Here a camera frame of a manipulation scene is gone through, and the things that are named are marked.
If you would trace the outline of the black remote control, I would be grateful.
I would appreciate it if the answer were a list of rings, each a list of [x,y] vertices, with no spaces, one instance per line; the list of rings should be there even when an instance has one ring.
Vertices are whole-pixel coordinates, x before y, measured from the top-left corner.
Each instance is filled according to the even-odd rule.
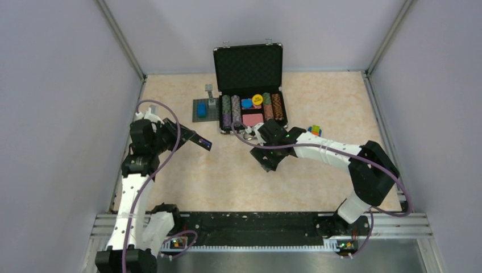
[[[198,134],[195,134],[190,138],[190,141],[195,143],[196,145],[202,147],[203,149],[210,151],[212,148],[212,143],[211,141],[199,136]]]

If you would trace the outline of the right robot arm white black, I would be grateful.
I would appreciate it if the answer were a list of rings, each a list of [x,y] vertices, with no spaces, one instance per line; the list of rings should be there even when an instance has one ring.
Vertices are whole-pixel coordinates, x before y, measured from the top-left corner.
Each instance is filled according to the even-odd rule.
[[[275,171],[288,156],[311,159],[349,174],[353,191],[335,211],[334,229],[349,234],[356,220],[379,206],[400,178],[400,173],[384,149],[372,140],[362,145],[336,142],[300,127],[289,131],[273,120],[248,127],[258,145],[252,156],[267,171]]]

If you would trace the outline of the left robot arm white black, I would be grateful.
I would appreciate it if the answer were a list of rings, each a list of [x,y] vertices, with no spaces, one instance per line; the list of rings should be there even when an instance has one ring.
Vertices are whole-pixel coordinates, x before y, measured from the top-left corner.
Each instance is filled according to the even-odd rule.
[[[121,165],[122,193],[113,232],[95,256],[98,272],[156,272],[163,242],[182,228],[175,205],[162,204],[146,220],[147,200],[162,167],[159,155],[196,140],[197,133],[168,118],[141,118],[130,124],[130,138],[130,152]]]

